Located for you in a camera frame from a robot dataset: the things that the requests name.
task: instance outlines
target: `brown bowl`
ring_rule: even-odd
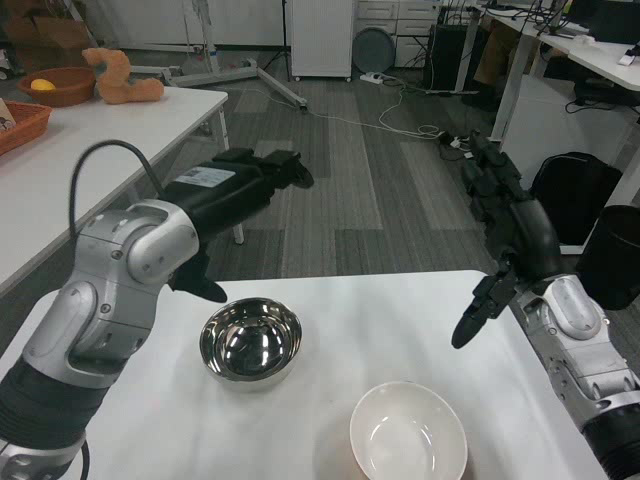
[[[55,90],[33,90],[31,82],[42,78],[56,86]],[[96,76],[93,70],[84,67],[52,68],[34,72],[18,84],[18,88],[36,102],[49,107],[70,107],[93,98]]]

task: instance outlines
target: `white ceramic bowl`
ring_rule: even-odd
[[[370,390],[351,416],[351,448],[371,480],[460,480],[467,438],[451,407],[410,382]]]

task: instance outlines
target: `white cabinet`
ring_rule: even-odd
[[[399,2],[398,18],[408,20],[437,20],[440,2]]]
[[[291,72],[351,79],[353,0],[291,0]]]
[[[424,60],[413,60],[424,51],[441,7],[442,0],[358,1],[356,33],[365,28],[384,30],[394,36],[396,67],[422,67]]]
[[[428,37],[436,20],[398,20],[398,36]]]
[[[358,20],[356,22],[356,34],[360,33],[365,28],[379,28],[380,30],[387,32],[389,35],[395,35],[396,23],[398,23],[396,20]]]
[[[358,18],[391,20],[398,18],[397,2],[359,2]]]

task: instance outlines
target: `black backpack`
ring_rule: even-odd
[[[621,177],[593,155],[569,152],[544,161],[530,192],[542,203],[560,242],[582,245]]]

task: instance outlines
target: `desk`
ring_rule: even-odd
[[[54,109],[43,136],[0,157],[0,294],[68,238],[71,172],[90,145],[125,140],[153,165],[208,121],[220,148],[229,148],[222,109],[226,93],[180,88],[165,92],[154,103],[106,105],[96,98]],[[120,147],[96,151],[80,175],[78,221],[104,208],[142,175],[131,152]],[[236,228],[236,234],[241,233],[241,227]]]
[[[467,39],[465,48],[463,49],[462,58],[469,54],[473,47],[473,39],[477,29],[480,11],[485,12],[481,7],[476,7],[477,12],[472,16],[472,22],[467,30]],[[640,61],[634,62],[628,67],[618,65],[618,60],[631,45],[622,45],[616,43],[595,42],[593,45],[585,45],[576,42],[573,39],[558,37],[548,34],[538,36],[539,31],[534,28],[530,22],[525,24],[524,18],[518,17],[512,19],[510,15],[517,13],[517,10],[507,10],[500,12],[492,12],[486,10],[486,14],[490,15],[497,21],[522,31],[522,37],[518,42],[518,48],[509,72],[509,78],[505,86],[505,91],[500,102],[500,108],[496,116],[496,122],[493,127],[491,139],[501,142],[509,128],[509,122],[512,118],[513,111],[520,94],[520,84],[524,75],[525,68],[528,63],[531,49],[536,47],[537,42],[543,42],[553,48],[567,54],[568,58],[579,63],[580,65],[602,75],[603,77],[617,83],[629,90],[640,92]],[[469,58],[461,61],[458,70],[458,86],[464,85],[469,66]],[[531,75],[542,78],[546,63],[537,49],[534,63],[531,67]],[[628,205],[630,204],[640,188],[640,150],[636,152],[633,159],[629,162],[623,172],[622,179],[618,183],[615,191],[609,199],[608,205]],[[581,254],[584,246],[563,246],[562,251],[565,254]]]
[[[463,480],[605,480],[507,309],[462,350],[451,333],[480,272],[225,282],[229,301],[263,296],[300,318],[302,345],[273,390],[225,390],[203,366],[200,331],[219,308],[162,290],[154,330],[89,424],[89,478],[364,479],[349,419],[370,388],[409,380],[443,396],[469,443]],[[54,294],[0,359],[20,355]],[[77,480],[80,455],[64,477]]]
[[[486,12],[486,15],[491,16],[495,20],[513,28],[516,31],[522,31],[522,37],[520,38],[518,48],[516,49],[509,78],[500,103],[500,109],[498,110],[496,117],[496,123],[491,134],[492,140],[501,141],[504,136],[505,130],[509,124],[509,119],[511,118],[511,113],[513,112],[515,101],[518,98],[520,81],[522,75],[524,75],[531,49],[537,42],[546,43],[547,45],[560,50],[567,54],[569,59],[593,70],[614,83],[617,83],[629,90],[640,91],[640,62],[634,62],[629,67],[617,65],[618,60],[622,58],[624,52],[631,47],[630,45],[603,42],[596,42],[594,45],[584,45],[579,42],[575,42],[573,39],[554,35],[542,34],[538,36],[539,31],[531,22],[527,22],[525,24],[524,18],[522,17],[512,19],[510,15],[515,15],[518,13],[518,10],[494,12],[490,9],[484,10],[481,9],[481,7],[476,8],[478,12],[472,16],[471,24],[467,30],[467,41],[465,41],[465,48],[462,53],[462,58],[465,60],[460,63],[456,90],[461,90],[461,88],[458,87],[461,82],[462,85],[464,85],[464,79],[467,77],[469,58],[465,57],[473,47],[473,39],[475,38],[480,12]],[[545,67],[546,65],[541,61],[538,52],[532,67],[532,74],[542,76],[544,74]]]

